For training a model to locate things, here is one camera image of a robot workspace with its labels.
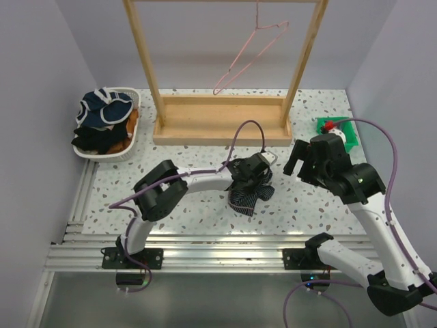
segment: gray wall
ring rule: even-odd
[[[348,88],[356,116],[388,128],[399,148],[392,205],[418,253],[437,271],[437,22],[434,0],[398,0]],[[367,158],[388,180],[391,150],[381,134],[360,125]],[[424,327],[435,312],[418,310]]]
[[[99,85],[147,87],[121,0],[57,0]],[[344,89],[395,0],[331,0],[302,88]],[[213,87],[254,28],[254,3],[139,3],[160,87]],[[232,87],[288,88],[313,4],[260,5],[261,24],[290,30]],[[247,63],[277,31],[257,35]]]
[[[26,323],[82,162],[70,140],[94,78],[54,0],[0,3],[0,320]]]

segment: speckled table surface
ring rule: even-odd
[[[210,90],[162,90],[167,94],[210,93]],[[284,95],[287,90],[227,90],[228,94]],[[225,147],[155,146],[152,132],[155,108],[149,90],[141,90],[141,121],[135,155],[122,163],[101,163],[85,213],[83,234],[120,234],[129,213],[109,210],[108,205],[132,193],[133,185],[162,160],[182,167],[209,167],[225,160]],[[299,90],[292,111],[294,138],[309,140],[315,135],[315,119],[352,116],[344,90]],[[259,148],[237,147],[238,157],[250,156]],[[227,205],[227,193],[208,191],[185,196],[170,216],[159,221],[152,234],[364,234],[364,229],[338,197],[282,173],[292,147],[276,147],[279,156],[272,167],[276,189],[268,202],[258,200],[255,213],[247,217]],[[363,149],[351,150],[352,162],[365,161]]]

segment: pink hanger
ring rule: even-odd
[[[283,22],[280,22],[279,24],[274,24],[274,25],[266,25],[266,26],[259,26],[258,23],[258,16],[259,16],[259,0],[257,0],[257,14],[256,14],[256,25],[255,25],[255,30],[252,32],[251,36],[249,37],[249,39],[246,41],[246,43],[244,44],[244,46],[241,48],[240,52],[238,53],[237,57],[234,59],[234,61],[232,62],[231,66],[229,67],[229,70],[227,70],[226,74],[222,76],[222,78],[217,82],[217,84],[214,86],[214,89],[212,90],[212,94],[214,94],[215,96],[217,94],[219,94],[220,92],[223,91],[223,89],[225,89],[230,83],[234,82],[234,80],[236,78],[238,78],[245,70],[247,70],[247,68],[249,68],[250,65],[253,64],[253,62],[255,60],[258,59],[259,56],[261,56],[267,49],[269,49],[277,40],[279,40],[279,38],[288,30],[288,27],[290,25],[290,22],[288,20],[285,20]],[[247,46],[249,45],[249,43],[251,43],[253,37],[255,36],[255,34],[260,30],[260,29],[271,29],[272,27],[278,27],[280,28],[281,26],[284,26],[282,32],[277,35],[272,41],[270,41],[269,44],[267,44],[264,49],[262,49],[256,56],[255,58],[252,59],[252,61],[250,63],[248,63],[240,72],[238,72],[232,79],[230,79],[228,82],[226,82],[226,84],[217,91],[217,89],[219,88],[220,83],[222,83],[222,81],[229,75],[229,73],[231,72],[231,69],[234,67],[235,63],[238,61],[238,59],[240,58],[241,54],[244,53],[244,50],[246,50]]]

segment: laundry basket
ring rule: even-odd
[[[123,92],[127,94],[129,97],[132,98],[134,102],[134,108],[140,110],[141,106],[141,96],[138,93],[137,90],[132,89],[131,87],[109,87],[109,91],[116,91],[116,92]],[[132,141],[130,142],[129,147],[127,149],[118,152],[117,154],[108,154],[108,155],[99,155],[99,154],[92,154],[91,152],[86,152],[84,150],[81,150],[77,148],[76,146],[73,146],[73,150],[76,153],[77,156],[82,157],[84,159],[89,159],[93,162],[122,162],[127,161],[132,155],[135,153],[135,140],[137,139],[138,135],[138,124],[139,124],[140,117],[138,117],[137,124],[134,128],[134,133],[132,136]]]

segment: striped cloth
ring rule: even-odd
[[[229,206],[237,213],[252,216],[258,198],[263,201],[269,200],[274,193],[274,188],[268,183],[272,180],[273,172],[269,168],[260,183],[253,189],[229,190]]]

